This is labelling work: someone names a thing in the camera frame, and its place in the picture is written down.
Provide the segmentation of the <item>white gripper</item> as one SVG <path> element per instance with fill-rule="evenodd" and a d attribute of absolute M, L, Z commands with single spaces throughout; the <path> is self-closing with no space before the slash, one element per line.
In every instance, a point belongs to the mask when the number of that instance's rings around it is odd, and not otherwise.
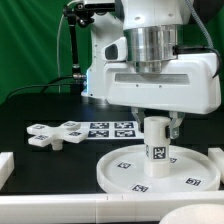
<path fill-rule="evenodd" d="M 167 134 L 179 137 L 185 113 L 208 114 L 221 104 L 218 59 L 214 53 L 180 54 L 164 61 L 162 71 L 137 72 L 126 61 L 127 40 L 124 37 L 101 50 L 105 98 L 110 104 L 130 106 L 131 113 L 144 131 L 145 110 L 169 112 Z"/>

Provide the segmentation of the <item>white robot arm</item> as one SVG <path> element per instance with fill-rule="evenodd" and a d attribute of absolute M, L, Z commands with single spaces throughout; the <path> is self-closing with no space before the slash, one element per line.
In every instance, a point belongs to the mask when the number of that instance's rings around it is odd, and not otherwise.
<path fill-rule="evenodd" d="M 142 123 L 146 109 L 169 113 L 169 137 L 187 113 L 221 104 L 221 60 L 212 44 L 180 44 L 181 28 L 197 18 L 194 0 L 84 0 L 92 11 L 92 64 L 82 96 L 129 106 Z"/>

